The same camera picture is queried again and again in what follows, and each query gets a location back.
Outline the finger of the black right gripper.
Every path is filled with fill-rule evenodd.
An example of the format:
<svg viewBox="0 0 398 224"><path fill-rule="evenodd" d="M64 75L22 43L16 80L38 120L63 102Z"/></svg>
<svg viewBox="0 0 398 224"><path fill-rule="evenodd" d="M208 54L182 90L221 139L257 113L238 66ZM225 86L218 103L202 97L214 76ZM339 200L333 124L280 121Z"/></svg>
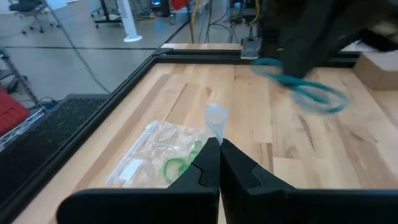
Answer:
<svg viewBox="0 0 398 224"><path fill-rule="evenodd" d="M295 39L295 76L304 77L330 57L327 30L301 30Z"/></svg>
<svg viewBox="0 0 398 224"><path fill-rule="evenodd" d="M284 35L282 39L281 59L283 64L283 71L286 75L297 76L297 52L296 52L296 38L291 35Z"/></svg>

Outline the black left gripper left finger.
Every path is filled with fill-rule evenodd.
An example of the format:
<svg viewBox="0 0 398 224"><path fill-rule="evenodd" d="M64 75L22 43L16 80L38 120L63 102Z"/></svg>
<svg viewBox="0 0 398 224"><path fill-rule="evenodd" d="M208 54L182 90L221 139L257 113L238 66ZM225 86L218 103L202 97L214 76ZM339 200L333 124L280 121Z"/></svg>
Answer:
<svg viewBox="0 0 398 224"><path fill-rule="evenodd" d="M57 209L58 223L217 223L220 144L209 138L188 169L166 189L85 189Z"/></svg>

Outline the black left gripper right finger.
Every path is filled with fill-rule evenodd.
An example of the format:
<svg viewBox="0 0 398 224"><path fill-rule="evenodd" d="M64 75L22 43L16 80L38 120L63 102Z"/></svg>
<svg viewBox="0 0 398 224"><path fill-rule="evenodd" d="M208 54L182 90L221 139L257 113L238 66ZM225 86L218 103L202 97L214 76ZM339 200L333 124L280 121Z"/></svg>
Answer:
<svg viewBox="0 0 398 224"><path fill-rule="evenodd" d="M296 189L227 139L220 150L227 223L397 223L396 190Z"/></svg>

